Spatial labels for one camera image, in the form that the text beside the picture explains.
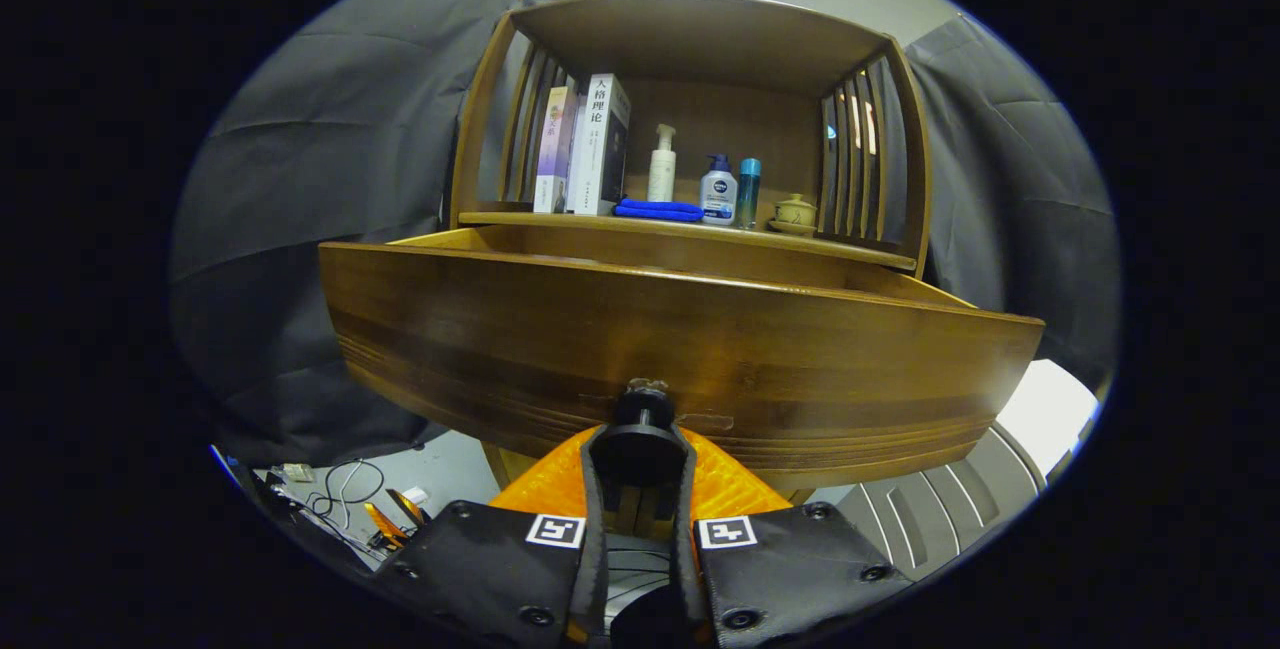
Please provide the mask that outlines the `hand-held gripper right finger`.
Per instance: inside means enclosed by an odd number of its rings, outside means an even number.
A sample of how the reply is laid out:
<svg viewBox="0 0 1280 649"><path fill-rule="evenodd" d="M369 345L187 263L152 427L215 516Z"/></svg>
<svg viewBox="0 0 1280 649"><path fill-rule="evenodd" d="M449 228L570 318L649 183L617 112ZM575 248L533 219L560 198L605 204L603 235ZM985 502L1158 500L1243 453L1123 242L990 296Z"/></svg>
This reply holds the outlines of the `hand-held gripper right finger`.
<svg viewBox="0 0 1280 649"><path fill-rule="evenodd" d="M672 563L692 637L713 648L850 648L854 626L913 581L828 502L794 504L699 431Z"/></svg>

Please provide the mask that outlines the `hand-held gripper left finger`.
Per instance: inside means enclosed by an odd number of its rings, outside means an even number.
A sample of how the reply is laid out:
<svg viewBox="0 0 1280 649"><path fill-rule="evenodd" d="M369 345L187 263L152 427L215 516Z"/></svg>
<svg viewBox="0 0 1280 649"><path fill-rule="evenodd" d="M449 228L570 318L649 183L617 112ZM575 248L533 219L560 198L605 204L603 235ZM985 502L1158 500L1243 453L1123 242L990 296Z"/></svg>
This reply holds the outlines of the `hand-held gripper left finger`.
<svg viewBox="0 0 1280 649"><path fill-rule="evenodd" d="M376 571L376 593L471 648L607 646L598 434L577 431L488 503L440 508Z"/></svg>

